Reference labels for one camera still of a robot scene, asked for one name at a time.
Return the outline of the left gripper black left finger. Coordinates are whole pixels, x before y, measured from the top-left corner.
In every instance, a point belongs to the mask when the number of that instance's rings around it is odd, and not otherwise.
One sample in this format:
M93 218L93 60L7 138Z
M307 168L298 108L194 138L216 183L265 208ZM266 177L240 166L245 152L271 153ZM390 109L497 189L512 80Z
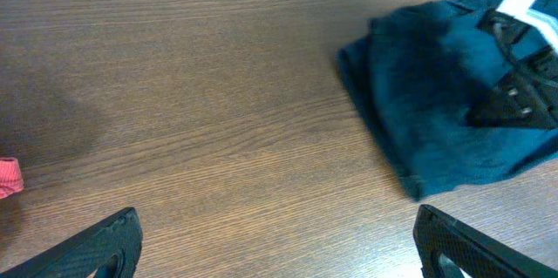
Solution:
M126 207L14 268L2 278L126 278L134 276L143 233L137 211Z

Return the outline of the dark blue shorts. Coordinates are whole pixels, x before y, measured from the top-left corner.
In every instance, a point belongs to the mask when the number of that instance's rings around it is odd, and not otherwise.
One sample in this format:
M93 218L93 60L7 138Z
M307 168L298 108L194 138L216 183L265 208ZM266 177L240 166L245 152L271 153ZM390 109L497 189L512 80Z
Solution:
M466 115L511 70L478 28L502 0L438 0L369 22L337 54L350 98L414 200L513 178L557 156L554 130L475 127ZM548 42L531 27L518 59Z

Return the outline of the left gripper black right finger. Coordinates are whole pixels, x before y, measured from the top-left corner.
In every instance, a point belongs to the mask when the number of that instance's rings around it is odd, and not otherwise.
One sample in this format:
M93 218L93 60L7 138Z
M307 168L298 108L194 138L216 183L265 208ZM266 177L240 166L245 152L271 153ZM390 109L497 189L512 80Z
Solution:
M557 278L555 269L431 205L418 208L413 239L426 278Z

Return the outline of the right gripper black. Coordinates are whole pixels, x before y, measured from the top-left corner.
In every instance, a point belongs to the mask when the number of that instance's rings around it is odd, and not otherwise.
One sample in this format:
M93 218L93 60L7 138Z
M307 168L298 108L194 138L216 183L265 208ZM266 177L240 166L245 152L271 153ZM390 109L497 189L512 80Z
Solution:
M471 106L466 115L467 124L554 130L557 127L556 49L548 44L518 59L513 47L531 26L496 10L489 10L478 28L492 34L511 70L480 102Z

